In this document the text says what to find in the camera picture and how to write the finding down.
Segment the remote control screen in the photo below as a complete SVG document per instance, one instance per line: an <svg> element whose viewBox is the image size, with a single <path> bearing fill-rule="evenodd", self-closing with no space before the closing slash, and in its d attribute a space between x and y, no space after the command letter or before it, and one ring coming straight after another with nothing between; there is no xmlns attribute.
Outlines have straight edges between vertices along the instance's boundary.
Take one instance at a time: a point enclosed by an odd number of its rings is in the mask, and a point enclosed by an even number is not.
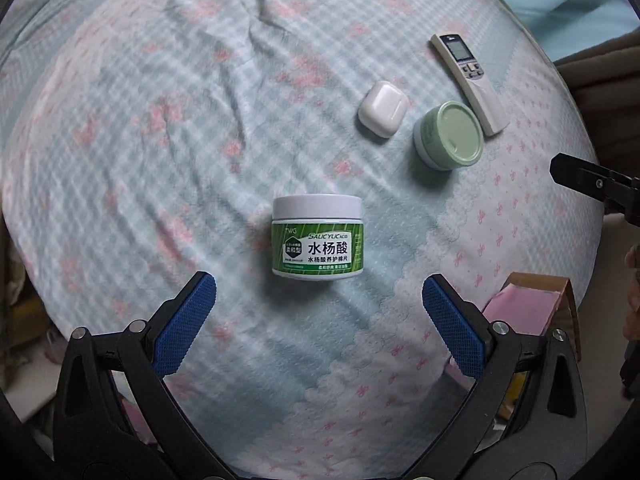
<svg viewBox="0 0 640 480"><path fill-rule="evenodd" d="M460 36L458 36L457 34L443 36L441 39L456 61L473 59L473 56L471 55L471 52L469 52L469 49L466 47L465 42L462 41L462 38L460 38Z"/></svg>

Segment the silver screw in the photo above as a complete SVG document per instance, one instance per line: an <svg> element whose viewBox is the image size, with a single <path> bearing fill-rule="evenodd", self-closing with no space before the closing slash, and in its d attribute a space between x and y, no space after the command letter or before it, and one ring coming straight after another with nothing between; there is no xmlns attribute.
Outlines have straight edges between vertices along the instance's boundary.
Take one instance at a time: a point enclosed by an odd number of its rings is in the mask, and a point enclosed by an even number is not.
<svg viewBox="0 0 640 480"><path fill-rule="evenodd" d="M146 326L145 320L137 319L129 323L129 331L135 332L137 334L138 332L142 332L145 329L145 326Z"/></svg>
<svg viewBox="0 0 640 480"><path fill-rule="evenodd" d="M501 321L496 321L493 325L493 329L495 333L505 335L509 331L509 325Z"/></svg>
<svg viewBox="0 0 640 480"><path fill-rule="evenodd" d="M566 339L566 334L559 328L555 328L552 333L558 341L564 341Z"/></svg>
<svg viewBox="0 0 640 480"><path fill-rule="evenodd" d="M85 335L86 329L83 326L79 326L71 333L73 339L82 339Z"/></svg>

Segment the brown curtain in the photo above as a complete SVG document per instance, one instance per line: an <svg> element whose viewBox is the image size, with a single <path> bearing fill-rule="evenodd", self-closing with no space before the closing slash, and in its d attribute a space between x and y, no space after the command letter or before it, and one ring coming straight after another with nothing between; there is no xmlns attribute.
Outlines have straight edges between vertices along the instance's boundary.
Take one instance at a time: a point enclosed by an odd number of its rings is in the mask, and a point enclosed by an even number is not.
<svg viewBox="0 0 640 480"><path fill-rule="evenodd" d="M600 164L640 177L640 28L556 66L580 108Z"/></svg>

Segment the jar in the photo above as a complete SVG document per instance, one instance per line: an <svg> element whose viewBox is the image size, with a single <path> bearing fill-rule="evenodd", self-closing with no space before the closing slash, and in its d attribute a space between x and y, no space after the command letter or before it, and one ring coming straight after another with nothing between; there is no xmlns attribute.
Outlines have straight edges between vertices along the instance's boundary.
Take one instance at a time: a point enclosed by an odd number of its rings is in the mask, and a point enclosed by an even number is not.
<svg viewBox="0 0 640 480"><path fill-rule="evenodd" d="M362 199L303 194L276 198L272 270L294 280L339 280L363 270Z"/></svg>
<svg viewBox="0 0 640 480"><path fill-rule="evenodd" d="M414 143L427 166L450 171L480 160L484 137L476 115L462 103L448 101L415 123Z"/></svg>

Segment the white jar lid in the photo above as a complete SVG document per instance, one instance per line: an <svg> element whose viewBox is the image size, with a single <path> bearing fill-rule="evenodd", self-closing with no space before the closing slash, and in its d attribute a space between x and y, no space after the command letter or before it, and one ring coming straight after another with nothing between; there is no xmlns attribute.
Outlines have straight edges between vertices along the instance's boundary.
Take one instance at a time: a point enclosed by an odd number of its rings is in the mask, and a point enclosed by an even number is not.
<svg viewBox="0 0 640 480"><path fill-rule="evenodd" d="M306 194L273 200L273 219L362 219L362 199L350 195Z"/></svg>

